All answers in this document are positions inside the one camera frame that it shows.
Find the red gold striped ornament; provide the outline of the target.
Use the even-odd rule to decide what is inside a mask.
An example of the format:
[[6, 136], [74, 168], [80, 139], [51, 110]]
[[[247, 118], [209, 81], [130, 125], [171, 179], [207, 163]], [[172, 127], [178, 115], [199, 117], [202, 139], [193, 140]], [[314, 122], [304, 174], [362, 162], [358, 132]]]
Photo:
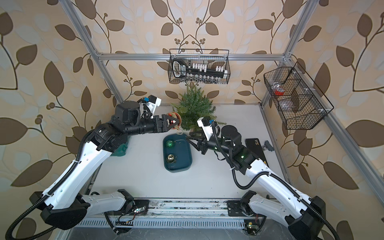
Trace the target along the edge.
[[175, 122], [178, 122], [179, 126], [181, 126], [181, 123], [182, 123], [181, 116], [180, 116], [180, 119], [179, 119], [179, 120], [177, 120], [177, 119], [172, 120], [172, 123], [175, 123]]

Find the green glitter ball ornament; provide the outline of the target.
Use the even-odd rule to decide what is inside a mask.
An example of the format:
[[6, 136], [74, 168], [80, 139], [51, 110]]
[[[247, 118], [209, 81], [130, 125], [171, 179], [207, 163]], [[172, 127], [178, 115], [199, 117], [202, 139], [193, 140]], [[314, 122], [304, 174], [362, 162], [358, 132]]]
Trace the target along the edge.
[[167, 148], [173, 148], [176, 145], [176, 142], [174, 140], [167, 140], [166, 141], [166, 147]]

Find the small green christmas tree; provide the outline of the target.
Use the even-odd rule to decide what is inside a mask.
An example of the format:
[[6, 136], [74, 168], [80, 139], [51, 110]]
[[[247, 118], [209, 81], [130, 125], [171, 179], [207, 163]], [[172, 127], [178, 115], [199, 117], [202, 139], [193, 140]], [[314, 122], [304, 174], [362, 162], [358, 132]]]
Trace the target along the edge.
[[216, 120], [216, 107], [201, 88], [187, 86], [186, 91], [181, 94], [181, 100], [177, 104], [172, 104], [173, 110], [182, 119], [181, 128], [185, 131], [199, 131], [198, 119], [210, 117]]

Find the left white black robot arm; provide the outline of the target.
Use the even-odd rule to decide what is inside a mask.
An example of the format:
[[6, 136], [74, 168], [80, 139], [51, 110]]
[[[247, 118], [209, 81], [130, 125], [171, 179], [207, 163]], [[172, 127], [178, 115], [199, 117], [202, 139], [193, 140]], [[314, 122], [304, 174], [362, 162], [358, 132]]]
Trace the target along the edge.
[[34, 193], [32, 206], [22, 213], [8, 228], [5, 238], [14, 239], [13, 231], [33, 210], [40, 209], [41, 217], [51, 228], [30, 236], [37, 239], [55, 229], [68, 230], [85, 217], [107, 212], [129, 213], [134, 198], [124, 189], [105, 195], [81, 195], [80, 190], [99, 168], [130, 136], [165, 133], [180, 124], [168, 114], [155, 116], [158, 104], [142, 99], [118, 104], [115, 114], [107, 123], [89, 131], [80, 141], [76, 158], [60, 179], [43, 192]]

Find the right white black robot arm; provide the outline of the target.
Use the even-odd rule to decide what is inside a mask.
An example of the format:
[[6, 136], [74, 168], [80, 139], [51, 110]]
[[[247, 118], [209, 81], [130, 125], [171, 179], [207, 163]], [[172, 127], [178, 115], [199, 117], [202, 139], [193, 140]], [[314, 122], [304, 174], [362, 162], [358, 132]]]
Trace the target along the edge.
[[246, 211], [261, 214], [288, 228], [297, 240], [317, 240], [324, 226], [334, 239], [340, 239], [336, 229], [326, 219], [326, 204], [318, 196], [309, 197], [274, 173], [255, 153], [242, 144], [236, 127], [216, 122], [203, 126], [202, 136], [188, 137], [199, 152], [220, 152], [230, 165], [234, 182], [248, 192], [242, 201]]

